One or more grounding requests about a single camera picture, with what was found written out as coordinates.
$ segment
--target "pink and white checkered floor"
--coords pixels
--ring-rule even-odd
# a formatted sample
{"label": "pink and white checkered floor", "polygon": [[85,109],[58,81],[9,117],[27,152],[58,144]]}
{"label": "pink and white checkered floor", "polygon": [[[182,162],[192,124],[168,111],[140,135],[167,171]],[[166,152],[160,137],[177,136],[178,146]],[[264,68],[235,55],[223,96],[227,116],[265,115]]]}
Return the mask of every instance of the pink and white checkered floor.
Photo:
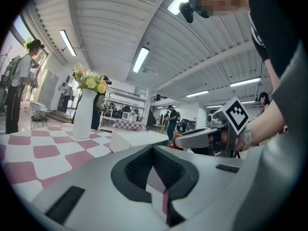
{"label": "pink and white checkered floor", "polygon": [[0,136],[1,165],[18,194],[31,202],[78,165],[112,153],[110,133],[92,130],[85,140],[72,133],[72,124],[60,124]]}

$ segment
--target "white watch strap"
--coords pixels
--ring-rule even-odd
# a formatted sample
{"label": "white watch strap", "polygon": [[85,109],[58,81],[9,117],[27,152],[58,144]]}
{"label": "white watch strap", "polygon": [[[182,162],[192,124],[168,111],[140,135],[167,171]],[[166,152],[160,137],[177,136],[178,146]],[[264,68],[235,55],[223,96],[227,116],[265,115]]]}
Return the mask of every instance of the white watch strap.
{"label": "white watch strap", "polygon": [[244,141],[244,147],[241,151],[246,151],[250,148],[252,142],[251,131],[247,130],[246,128],[243,129],[243,141]]}

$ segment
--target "white vase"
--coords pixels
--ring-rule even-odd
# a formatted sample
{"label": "white vase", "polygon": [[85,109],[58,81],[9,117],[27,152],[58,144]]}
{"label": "white vase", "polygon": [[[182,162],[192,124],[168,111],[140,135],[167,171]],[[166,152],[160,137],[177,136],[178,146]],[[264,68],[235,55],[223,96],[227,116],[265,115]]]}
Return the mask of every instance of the white vase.
{"label": "white vase", "polygon": [[130,115],[129,122],[135,122],[137,120],[137,115]]}
{"label": "white vase", "polygon": [[73,129],[73,136],[78,139],[87,139],[90,137],[95,96],[96,92],[92,90],[83,89],[82,91],[82,98],[76,110]]}

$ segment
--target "white ceiling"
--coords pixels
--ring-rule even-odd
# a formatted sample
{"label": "white ceiling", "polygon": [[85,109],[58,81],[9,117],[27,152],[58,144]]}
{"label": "white ceiling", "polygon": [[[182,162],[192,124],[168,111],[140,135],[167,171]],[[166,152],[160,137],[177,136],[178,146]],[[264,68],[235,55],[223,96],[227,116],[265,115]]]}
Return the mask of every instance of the white ceiling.
{"label": "white ceiling", "polygon": [[[151,88],[154,93],[158,88],[158,93],[172,99],[205,105],[223,103],[233,96],[242,101],[253,100],[262,91],[272,92],[269,75],[257,51],[253,47],[237,51],[241,44],[249,44],[251,40],[246,12],[209,19],[194,15],[194,22],[188,24],[181,14],[175,16],[167,10],[172,1],[33,0],[33,3],[57,54],[70,64],[81,63],[110,78]],[[65,44],[59,31],[63,29],[77,57],[69,51],[62,52]],[[143,46],[150,53],[136,74],[132,68]],[[230,49],[234,53],[220,60],[220,54]],[[207,64],[213,56],[218,60]],[[259,76],[261,85],[239,86],[234,91],[229,87],[230,83]],[[209,93],[185,97],[202,90]]]}

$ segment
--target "ceiling light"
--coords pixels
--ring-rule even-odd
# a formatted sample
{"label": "ceiling light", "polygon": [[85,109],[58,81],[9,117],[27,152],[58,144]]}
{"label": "ceiling light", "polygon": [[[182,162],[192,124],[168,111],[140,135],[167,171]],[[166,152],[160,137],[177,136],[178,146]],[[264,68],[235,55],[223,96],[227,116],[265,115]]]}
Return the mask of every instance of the ceiling light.
{"label": "ceiling light", "polygon": [[206,93],[208,93],[208,91],[205,90],[205,91],[197,92],[197,93],[194,93],[194,94],[189,94],[186,97],[190,98],[190,97],[194,97],[194,96],[202,95],[202,94],[206,94]]}
{"label": "ceiling light", "polygon": [[167,10],[175,15],[178,15],[180,13],[179,5],[181,2],[188,2],[188,0],[173,0],[173,2],[168,6]]}
{"label": "ceiling light", "polygon": [[233,84],[230,84],[230,86],[236,87],[236,86],[245,85],[245,84],[249,84],[249,83],[259,82],[260,80],[261,80],[261,78],[254,78],[254,79],[249,79],[249,80],[233,83]]}
{"label": "ceiling light", "polygon": [[71,42],[69,41],[69,39],[68,39],[68,37],[67,37],[66,31],[65,31],[65,30],[61,30],[61,31],[60,31],[60,34],[61,34],[61,36],[62,36],[62,38],[63,38],[63,40],[64,40],[64,42],[65,42],[67,48],[68,48],[69,51],[71,52],[71,54],[72,54],[73,56],[77,56],[77,55],[76,55],[76,52],[74,51],[74,49],[73,49],[73,47],[72,47],[72,45],[71,45]]}
{"label": "ceiling light", "polygon": [[242,103],[254,103],[255,101],[246,101],[246,102],[242,102]]}
{"label": "ceiling light", "polygon": [[222,105],[207,106],[207,108],[220,108]]}
{"label": "ceiling light", "polygon": [[144,59],[146,58],[146,56],[148,55],[149,51],[150,51],[149,49],[142,47],[142,49],[139,53],[139,56],[137,58],[137,61],[135,63],[135,66],[133,68],[133,71],[135,73],[137,73],[139,71],[139,69],[141,68],[141,65],[142,65]]}

